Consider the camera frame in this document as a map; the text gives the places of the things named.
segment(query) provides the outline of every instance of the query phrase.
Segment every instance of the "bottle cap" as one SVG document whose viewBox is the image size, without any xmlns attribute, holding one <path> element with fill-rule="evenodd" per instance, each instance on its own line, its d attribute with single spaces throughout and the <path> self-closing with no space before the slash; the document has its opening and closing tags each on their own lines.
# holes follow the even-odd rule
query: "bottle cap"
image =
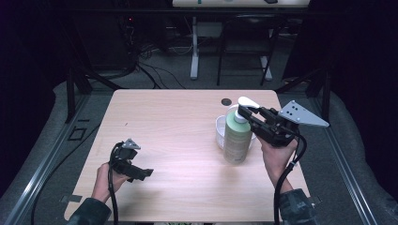
<svg viewBox="0 0 398 225">
<path fill-rule="evenodd" d="M 244 124 L 244 123 L 248 122 L 247 119 L 243 118 L 243 116 L 241 116 L 239 113 L 237 113 L 237 111 L 235 111 L 235 121 L 237 121 L 237 123 L 240 123 L 240 124 Z"/>
</svg>

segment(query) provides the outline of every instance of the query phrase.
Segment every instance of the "pump dispenser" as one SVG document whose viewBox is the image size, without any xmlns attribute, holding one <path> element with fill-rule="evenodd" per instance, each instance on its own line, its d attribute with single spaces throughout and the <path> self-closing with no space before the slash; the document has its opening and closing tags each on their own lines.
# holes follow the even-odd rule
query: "pump dispenser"
<svg viewBox="0 0 398 225">
<path fill-rule="evenodd" d="M 237 101 L 239 105 L 259 106 L 248 99 L 240 97 Z M 225 138 L 223 146 L 223 156 L 231 164 L 239 164 L 246 159 L 253 133 L 249 122 L 238 112 L 237 107 L 229 111 L 225 118 Z"/>
</svg>

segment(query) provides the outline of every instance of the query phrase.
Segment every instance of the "table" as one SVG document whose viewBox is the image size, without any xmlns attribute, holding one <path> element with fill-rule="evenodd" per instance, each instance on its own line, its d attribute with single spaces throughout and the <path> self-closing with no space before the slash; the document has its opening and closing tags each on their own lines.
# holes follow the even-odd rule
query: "table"
<svg viewBox="0 0 398 225">
<path fill-rule="evenodd" d="M 114 145 L 132 138 L 142 148 L 133 165 L 154 172 L 116 193 L 121 221 L 272 221 L 274 188 L 259 141 L 237 166 L 224 160 L 216 143 L 216 118 L 229 108 L 222 99 L 234 105 L 241 96 L 281 108 L 268 90 L 115 91 L 73 191 L 82 200 L 69 203 L 65 219 L 90 197 L 97 168 Z M 288 178 L 309 196 L 299 165 Z M 112 208 L 111 200 L 107 204 Z"/>
<path fill-rule="evenodd" d="M 268 4 L 264 0 L 173 0 L 175 8 L 306 8 L 309 4 L 310 0 L 278 0 L 277 4 Z M 192 18 L 192 46 L 191 79 L 196 80 L 199 67 L 196 17 Z M 261 57 L 260 60 L 264 67 L 267 58 Z M 266 80 L 272 80 L 270 70 L 267 71 Z"/>
</svg>

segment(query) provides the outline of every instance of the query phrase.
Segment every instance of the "green bottle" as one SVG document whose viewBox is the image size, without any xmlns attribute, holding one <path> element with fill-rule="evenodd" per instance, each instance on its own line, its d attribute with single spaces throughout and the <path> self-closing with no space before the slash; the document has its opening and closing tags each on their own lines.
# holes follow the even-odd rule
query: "green bottle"
<svg viewBox="0 0 398 225">
<path fill-rule="evenodd" d="M 248 121 L 237 110 L 225 118 L 223 156 L 231 164 L 239 164 L 246 159 L 253 133 Z"/>
</svg>

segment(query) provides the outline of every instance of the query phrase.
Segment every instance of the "dark green sleeve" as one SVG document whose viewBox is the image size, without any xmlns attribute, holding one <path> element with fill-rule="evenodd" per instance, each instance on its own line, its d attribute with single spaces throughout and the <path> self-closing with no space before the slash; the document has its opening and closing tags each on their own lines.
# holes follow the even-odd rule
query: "dark green sleeve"
<svg viewBox="0 0 398 225">
<path fill-rule="evenodd" d="M 106 204 L 96 199 L 87 198 L 72 214 L 69 219 L 68 225 L 102 225 L 108 220 L 110 215 L 111 209 Z"/>
<path fill-rule="evenodd" d="M 282 220 L 289 224 L 319 224 L 316 212 L 302 189 L 294 189 L 281 194 L 280 210 Z"/>
</svg>

